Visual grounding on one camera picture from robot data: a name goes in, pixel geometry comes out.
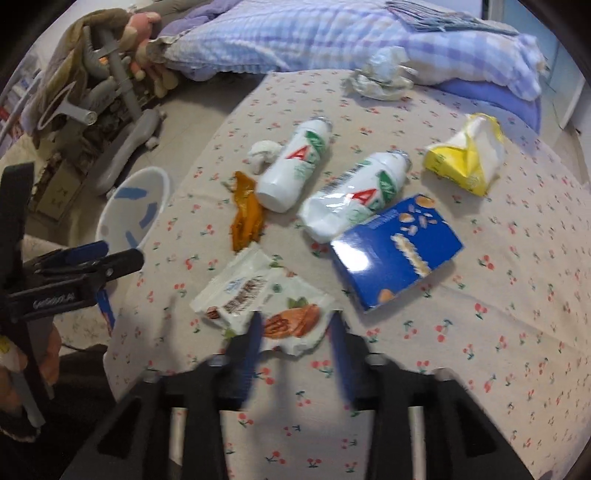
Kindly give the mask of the crushed AD milk bottle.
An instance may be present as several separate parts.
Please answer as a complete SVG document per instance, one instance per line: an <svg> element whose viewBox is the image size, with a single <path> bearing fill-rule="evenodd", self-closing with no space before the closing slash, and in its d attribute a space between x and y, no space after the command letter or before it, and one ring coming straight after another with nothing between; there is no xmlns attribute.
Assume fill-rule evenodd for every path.
<svg viewBox="0 0 591 480"><path fill-rule="evenodd" d="M312 240L329 243L391 204L411 167L402 150L370 154L305 199L297 218Z"/></svg>

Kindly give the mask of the brown blanket on chair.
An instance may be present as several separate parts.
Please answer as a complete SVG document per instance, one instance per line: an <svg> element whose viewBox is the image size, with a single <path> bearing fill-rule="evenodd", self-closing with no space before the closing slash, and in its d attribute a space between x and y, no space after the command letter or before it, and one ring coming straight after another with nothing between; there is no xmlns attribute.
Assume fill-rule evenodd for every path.
<svg viewBox="0 0 591 480"><path fill-rule="evenodd" d="M83 28L105 27L120 35L129 17L130 13L122 8L101 9L80 17L66 29L42 72L36 93L21 114L20 122L28 135L34 135L41 115L66 85L78 80L82 86L86 84L88 72L83 65Z"/></svg>

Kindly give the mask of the orange peel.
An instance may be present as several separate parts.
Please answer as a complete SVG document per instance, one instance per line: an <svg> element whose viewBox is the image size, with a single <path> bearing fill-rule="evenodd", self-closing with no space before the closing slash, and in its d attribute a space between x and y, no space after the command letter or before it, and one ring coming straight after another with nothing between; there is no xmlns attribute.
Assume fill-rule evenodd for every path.
<svg viewBox="0 0 591 480"><path fill-rule="evenodd" d="M252 242L259 242L263 235L266 211L257 200L256 181L242 171L235 171L228 189L236 207L235 219L230 225L230 237L232 250L237 253Z"/></svg>

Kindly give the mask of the cherry print tablecloth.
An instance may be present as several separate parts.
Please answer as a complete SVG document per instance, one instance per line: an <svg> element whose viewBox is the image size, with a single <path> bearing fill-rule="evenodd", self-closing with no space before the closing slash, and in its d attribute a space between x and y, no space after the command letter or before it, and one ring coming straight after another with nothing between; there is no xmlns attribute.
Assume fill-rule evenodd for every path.
<svg viewBox="0 0 591 480"><path fill-rule="evenodd" d="M590 438L590 194L506 111L416 87L348 93L346 72L184 88L156 163L175 192L150 223L104 368L123 397L256 333L221 427L228 479L440 479L429 398L492 424L475 475L563 479ZM427 383L356 383L380 369Z"/></svg>

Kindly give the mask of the grey kids desk chair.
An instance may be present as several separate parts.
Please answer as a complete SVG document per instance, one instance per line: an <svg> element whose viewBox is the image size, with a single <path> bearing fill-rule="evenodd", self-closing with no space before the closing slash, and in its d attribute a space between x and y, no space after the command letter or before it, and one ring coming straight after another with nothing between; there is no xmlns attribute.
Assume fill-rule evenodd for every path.
<svg viewBox="0 0 591 480"><path fill-rule="evenodd" d="M66 85L41 115L34 136L55 136L60 158L73 164L96 195L111 191L133 154L159 145L165 114L141 103L141 86L120 35L105 27L83 28L86 84Z"/></svg>

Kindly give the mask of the grey bed headboard cushion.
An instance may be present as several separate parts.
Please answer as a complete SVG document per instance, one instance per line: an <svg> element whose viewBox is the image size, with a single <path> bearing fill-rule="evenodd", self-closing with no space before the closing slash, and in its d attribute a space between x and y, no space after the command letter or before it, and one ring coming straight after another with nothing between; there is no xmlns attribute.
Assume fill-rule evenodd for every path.
<svg viewBox="0 0 591 480"><path fill-rule="evenodd" d="M149 1L145 6L136 6L132 9L134 13L157 13L162 18L182 18L198 7L211 5L212 0L161 0Z"/></svg>

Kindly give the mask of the blue cracker box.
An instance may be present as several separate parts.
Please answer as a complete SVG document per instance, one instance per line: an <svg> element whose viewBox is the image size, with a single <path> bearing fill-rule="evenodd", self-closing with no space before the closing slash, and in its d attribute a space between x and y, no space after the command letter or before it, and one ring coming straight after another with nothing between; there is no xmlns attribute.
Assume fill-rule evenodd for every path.
<svg viewBox="0 0 591 480"><path fill-rule="evenodd" d="M428 278L464 245L436 200L418 194L346 230L329 248L335 269L369 312Z"/></svg>

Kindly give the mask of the blue checked quilt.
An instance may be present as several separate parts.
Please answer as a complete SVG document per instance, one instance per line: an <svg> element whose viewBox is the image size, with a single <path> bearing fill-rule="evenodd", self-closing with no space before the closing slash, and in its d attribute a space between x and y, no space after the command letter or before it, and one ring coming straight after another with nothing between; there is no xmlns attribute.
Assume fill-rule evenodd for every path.
<svg viewBox="0 0 591 480"><path fill-rule="evenodd" d="M200 81L218 72L356 70L384 47L406 50L421 85L489 82L525 101L542 92L545 60L535 37L417 32L383 1L240 1L202 25L162 32L148 55Z"/></svg>

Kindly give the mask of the small white tissue ball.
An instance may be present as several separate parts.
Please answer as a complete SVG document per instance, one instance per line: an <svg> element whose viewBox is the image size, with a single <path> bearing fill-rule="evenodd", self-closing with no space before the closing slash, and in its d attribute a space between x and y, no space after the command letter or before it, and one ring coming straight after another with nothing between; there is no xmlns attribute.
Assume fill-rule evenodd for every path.
<svg viewBox="0 0 591 480"><path fill-rule="evenodd" d="M276 161L276 158L280 155L282 149L283 146L281 146L280 143L271 140L263 140L254 143L249 150L249 154L247 154L249 167L252 170L252 173L256 175L262 173L267 166L270 166L270 164L273 164L273 162Z"/></svg>

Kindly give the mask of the pink plush monkey toy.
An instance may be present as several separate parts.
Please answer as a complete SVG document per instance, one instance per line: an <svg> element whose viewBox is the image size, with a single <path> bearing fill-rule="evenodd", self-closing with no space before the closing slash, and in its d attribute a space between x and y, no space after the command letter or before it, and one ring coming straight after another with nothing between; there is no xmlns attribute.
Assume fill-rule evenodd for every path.
<svg viewBox="0 0 591 480"><path fill-rule="evenodd" d="M119 41L120 49L130 55L129 68L133 78L136 81L149 78L153 93L158 99L164 98L178 86L177 76L148 55L153 29L160 22L161 16L155 12L132 14Z"/></svg>

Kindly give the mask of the folded striped cloth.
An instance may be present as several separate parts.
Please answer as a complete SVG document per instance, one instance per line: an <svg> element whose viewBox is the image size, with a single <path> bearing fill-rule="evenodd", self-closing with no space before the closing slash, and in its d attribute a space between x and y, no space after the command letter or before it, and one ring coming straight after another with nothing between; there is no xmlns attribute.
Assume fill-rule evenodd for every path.
<svg viewBox="0 0 591 480"><path fill-rule="evenodd" d="M484 21L467 13L438 10L414 1L388 1L386 9L417 32L482 31L507 36L519 34L511 26Z"/></svg>

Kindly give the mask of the yellow white paper bag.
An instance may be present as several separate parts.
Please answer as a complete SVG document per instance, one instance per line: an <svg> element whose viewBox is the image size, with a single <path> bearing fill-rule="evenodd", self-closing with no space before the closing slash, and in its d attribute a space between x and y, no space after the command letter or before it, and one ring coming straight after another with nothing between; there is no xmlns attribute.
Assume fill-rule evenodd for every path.
<svg viewBox="0 0 591 480"><path fill-rule="evenodd" d="M473 195L485 197L505 162L504 140L495 117L472 114L453 137L426 149L423 166Z"/></svg>

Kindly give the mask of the bookshelf with books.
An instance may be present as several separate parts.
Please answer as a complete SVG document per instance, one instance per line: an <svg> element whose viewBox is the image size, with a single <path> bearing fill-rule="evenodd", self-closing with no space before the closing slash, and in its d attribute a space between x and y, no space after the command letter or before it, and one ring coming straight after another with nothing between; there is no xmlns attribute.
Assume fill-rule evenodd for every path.
<svg viewBox="0 0 591 480"><path fill-rule="evenodd" d="M39 83L39 58L29 50L1 92L1 155L23 135L20 116Z"/></svg>

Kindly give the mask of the white nut snack wrapper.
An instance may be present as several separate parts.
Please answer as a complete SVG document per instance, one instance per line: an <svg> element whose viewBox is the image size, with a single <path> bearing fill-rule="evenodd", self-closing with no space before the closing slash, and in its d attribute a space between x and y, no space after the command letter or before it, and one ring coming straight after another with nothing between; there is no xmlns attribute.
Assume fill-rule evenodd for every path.
<svg viewBox="0 0 591 480"><path fill-rule="evenodd" d="M263 351L300 357L325 335L335 299L252 243L235 256L190 303L198 316L235 334L249 329L253 313L263 321Z"/></svg>

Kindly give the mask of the white tissue paper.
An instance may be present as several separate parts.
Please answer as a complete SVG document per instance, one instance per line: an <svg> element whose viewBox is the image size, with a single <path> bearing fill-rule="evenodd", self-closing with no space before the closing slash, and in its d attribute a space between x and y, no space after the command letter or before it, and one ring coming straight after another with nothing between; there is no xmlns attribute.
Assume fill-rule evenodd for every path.
<svg viewBox="0 0 591 480"><path fill-rule="evenodd" d="M342 81L342 90L346 95L358 94L377 101L401 100L414 88L419 75L409 62L403 47L384 47Z"/></svg>

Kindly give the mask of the white plastic trash bin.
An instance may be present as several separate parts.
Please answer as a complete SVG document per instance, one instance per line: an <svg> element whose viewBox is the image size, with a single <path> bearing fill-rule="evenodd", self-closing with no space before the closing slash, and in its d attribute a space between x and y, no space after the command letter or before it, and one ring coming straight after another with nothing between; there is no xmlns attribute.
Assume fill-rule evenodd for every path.
<svg viewBox="0 0 591 480"><path fill-rule="evenodd" d="M159 167L146 167L130 175L108 198L95 240L104 241L110 254L142 249L170 193L169 176Z"/></svg>

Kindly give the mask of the white AD milk bottle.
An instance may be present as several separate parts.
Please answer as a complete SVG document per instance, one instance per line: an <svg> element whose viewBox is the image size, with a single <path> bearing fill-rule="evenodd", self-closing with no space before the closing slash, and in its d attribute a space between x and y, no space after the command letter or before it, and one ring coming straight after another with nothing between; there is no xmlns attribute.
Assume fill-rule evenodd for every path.
<svg viewBox="0 0 591 480"><path fill-rule="evenodd" d="M264 209L286 213L294 207L327 152L331 136L332 122L322 116L297 126L279 156L256 183L256 198Z"/></svg>

